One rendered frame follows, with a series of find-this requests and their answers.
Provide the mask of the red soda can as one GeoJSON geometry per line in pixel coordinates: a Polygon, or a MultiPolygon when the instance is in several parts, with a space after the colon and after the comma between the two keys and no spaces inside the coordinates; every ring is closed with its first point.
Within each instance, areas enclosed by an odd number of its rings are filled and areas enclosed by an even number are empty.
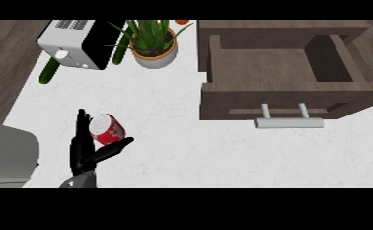
{"type": "Polygon", "coordinates": [[[109,145],[125,138],[125,128],[110,114],[97,115],[88,124],[91,138],[102,144],[109,145]]]}

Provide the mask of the white and black appliance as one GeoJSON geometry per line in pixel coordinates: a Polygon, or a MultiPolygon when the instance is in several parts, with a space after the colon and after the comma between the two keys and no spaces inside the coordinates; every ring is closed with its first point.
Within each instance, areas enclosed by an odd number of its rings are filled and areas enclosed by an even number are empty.
{"type": "Polygon", "coordinates": [[[66,67],[103,70],[124,20],[52,20],[37,38],[44,52],[66,67]]]}

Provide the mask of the dark wooden drawer front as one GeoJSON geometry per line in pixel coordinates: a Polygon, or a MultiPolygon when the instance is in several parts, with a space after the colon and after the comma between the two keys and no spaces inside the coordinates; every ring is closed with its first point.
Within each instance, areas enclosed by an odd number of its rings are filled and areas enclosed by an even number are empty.
{"type": "Polygon", "coordinates": [[[228,86],[203,83],[200,89],[200,120],[248,120],[264,116],[301,117],[299,103],[310,117],[340,119],[373,106],[371,82],[245,83],[228,86]]]}

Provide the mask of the green cucumber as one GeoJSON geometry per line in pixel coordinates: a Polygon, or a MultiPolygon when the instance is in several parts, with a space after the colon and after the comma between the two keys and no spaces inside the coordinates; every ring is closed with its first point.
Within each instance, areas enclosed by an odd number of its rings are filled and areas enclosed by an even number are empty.
{"type": "MultiPolygon", "coordinates": [[[[127,28],[125,32],[130,34],[130,36],[133,35],[133,30],[131,30],[130,27],[127,28]]],[[[116,46],[115,54],[113,54],[113,57],[112,57],[112,63],[115,65],[119,65],[121,62],[122,62],[124,55],[125,55],[125,52],[127,52],[128,43],[130,43],[130,40],[128,40],[127,36],[124,35],[121,40],[119,40],[119,45],[116,46]]]]}
{"type": "Polygon", "coordinates": [[[49,84],[56,73],[57,73],[57,70],[60,68],[60,63],[57,62],[57,60],[52,57],[50,60],[49,60],[49,63],[44,67],[44,70],[41,72],[41,75],[40,75],[40,83],[41,84],[49,84]]]}

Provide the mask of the green plant in white pot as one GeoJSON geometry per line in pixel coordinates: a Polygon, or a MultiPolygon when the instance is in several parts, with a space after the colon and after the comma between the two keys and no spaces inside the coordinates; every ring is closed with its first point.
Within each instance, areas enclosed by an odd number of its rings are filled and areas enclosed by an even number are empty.
{"type": "Polygon", "coordinates": [[[131,50],[139,65],[147,69],[167,67],[177,58],[178,35],[190,24],[175,32],[168,20],[127,20],[125,23],[133,30],[131,36],[125,32],[127,29],[113,23],[110,26],[130,40],[127,50],[131,50]]]}

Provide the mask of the dark wooden open drawer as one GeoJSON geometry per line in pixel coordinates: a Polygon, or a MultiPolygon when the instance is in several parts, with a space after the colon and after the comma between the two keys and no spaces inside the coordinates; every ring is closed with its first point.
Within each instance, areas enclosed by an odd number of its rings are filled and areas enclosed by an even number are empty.
{"type": "Polygon", "coordinates": [[[212,82],[349,83],[363,75],[339,35],[251,36],[231,44],[209,36],[212,82]]]}

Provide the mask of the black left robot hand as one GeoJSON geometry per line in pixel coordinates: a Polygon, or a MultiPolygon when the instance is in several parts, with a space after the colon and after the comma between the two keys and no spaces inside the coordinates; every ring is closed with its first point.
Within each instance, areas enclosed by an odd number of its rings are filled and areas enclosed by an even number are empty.
{"type": "Polygon", "coordinates": [[[133,137],[105,145],[94,149],[93,138],[88,132],[90,115],[84,109],[78,110],[75,121],[75,136],[69,145],[69,168],[75,176],[93,171],[96,164],[110,157],[116,156],[130,143],[134,142],[133,137]]]}

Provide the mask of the dark wooden cabinet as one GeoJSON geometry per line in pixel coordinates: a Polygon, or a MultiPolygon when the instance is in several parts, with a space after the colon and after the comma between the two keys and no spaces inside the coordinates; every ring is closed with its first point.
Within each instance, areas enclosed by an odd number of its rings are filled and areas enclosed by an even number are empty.
{"type": "Polygon", "coordinates": [[[200,20],[196,30],[197,70],[209,74],[209,36],[221,35],[231,44],[251,36],[339,35],[345,46],[368,29],[364,20],[200,20]]]}

